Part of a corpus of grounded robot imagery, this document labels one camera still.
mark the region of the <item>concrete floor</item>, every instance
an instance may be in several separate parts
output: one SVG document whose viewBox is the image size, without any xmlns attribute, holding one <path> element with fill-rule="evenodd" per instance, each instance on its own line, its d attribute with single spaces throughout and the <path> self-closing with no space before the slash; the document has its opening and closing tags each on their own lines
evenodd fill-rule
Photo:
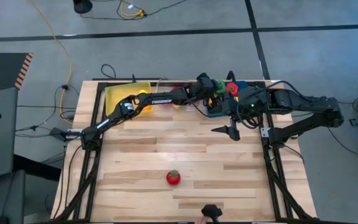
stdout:
<svg viewBox="0 0 358 224">
<path fill-rule="evenodd" d="M 154 11 L 176 0 L 126 0 Z M 141 21 L 102 21 L 81 18 L 71 0 L 35 0 L 58 35 L 159 30 L 250 28 L 243 0 L 193 0 Z M 251 0 L 258 27 L 296 27 L 358 24 L 358 1 Z M 112 16 L 118 2 L 95 2 L 86 16 Z M 0 37 L 50 35 L 28 0 L 0 0 Z M 358 97 L 358 29 L 260 33 L 271 79 L 286 80 L 305 95 L 334 96 L 340 101 Z M 225 78 L 233 70 L 238 79 L 263 79 L 252 33 L 163 35 L 62 41 L 73 60 L 71 85 L 103 77 L 100 66 L 111 64 L 117 77 L 195 78 L 206 72 Z M 19 92 L 20 105 L 52 105 L 53 93 L 68 75 L 68 62 L 51 40 L 0 42 L 0 52 L 33 52 L 34 57 Z M 76 105 L 69 91 L 65 106 Z M 335 135 L 358 152 L 358 128 L 347 119 L 356 112 L 342 107 L 346 122 Z M 18 108 L 17 128 L 42 122 L 53 109 Z M 69 128 L 58 114 L 48 128 Z M 323 220 L 358 223 L 358 156 L 343 149 L 325 128 L 300 137 L 306 172 L 318 216 Z M 42 161 L 63 150 L 48 138 L 16 138 L 15 152 Z M 29 220 L 46 216 L 57 183 L 27 177 L 25 213 Z"/>
</svg>

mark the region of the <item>wooden tabletop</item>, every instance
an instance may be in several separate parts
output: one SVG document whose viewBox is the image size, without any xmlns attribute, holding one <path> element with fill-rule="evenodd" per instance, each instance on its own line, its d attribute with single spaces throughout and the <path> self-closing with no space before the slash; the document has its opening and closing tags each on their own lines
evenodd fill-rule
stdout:
<svg viewBox="0 0 358 224">
<path fill-rule="evenodd" d="M 97 85 L 97 81 L 83 82 L 74 128 L 90 125 Z M 159 91 L 170 89 L 160 87 Z M 273 115 L 273 120 L 276 127 L 292 123 L 289 114 Z M 229 124 L 228 117 L 205 118 L 192 106 L 155 105 L 150 115 L 138 116 L 108 130 L 104 135 L 91 221 L 193 222 L 207 203 L 222 208 L 220 221 L 274 220 L 259 130 L 238 124 L 241 135 L 238 142 L 226 134 L 211 132 L 225 124 Z M 64 208 L 68 165 L 79 145 L 80 141 L 74 140 L 67 147 L 58 214 Z M 287 145 L 299 151 L 297 141 L 290 140 Z M 280 152 L 289 191 L 306 212 L 315 216 L 301 159 L 286 149 Z M 68 202 L 78 190 L 84 153 L 80 149 L 73 159 Z M 180 184 L 174 187 L 165 180 L 167 172 L 173 169 L 181 174 Z M 52 216 L 58 207 L 60 186 L 61 182 Z M 277 192 L 284 217 L 282 196 Z M 86 198 L 81 204 L 80 218 L 85 215 Z"/>
</svg>

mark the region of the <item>red toy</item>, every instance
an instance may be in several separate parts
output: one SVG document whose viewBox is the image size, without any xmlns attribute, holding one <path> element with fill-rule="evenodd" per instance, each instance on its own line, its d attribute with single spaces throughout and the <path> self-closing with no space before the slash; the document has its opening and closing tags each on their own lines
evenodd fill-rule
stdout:
<svg viewBox="0 0 358 224">
<path fill-rule="evenodd" d="M 239 87 L 235 83 L 227 83 L 226 91 L 230 92 L 233 96 L 237 96 L 239 92 Z"/>
<path fill-rule="evenodd" d="M 180 182 L 180 174 L 176 170 L 171 170 L 167 173 L 167 182 L 170 185 L 177 185 Z"/>
</svg>

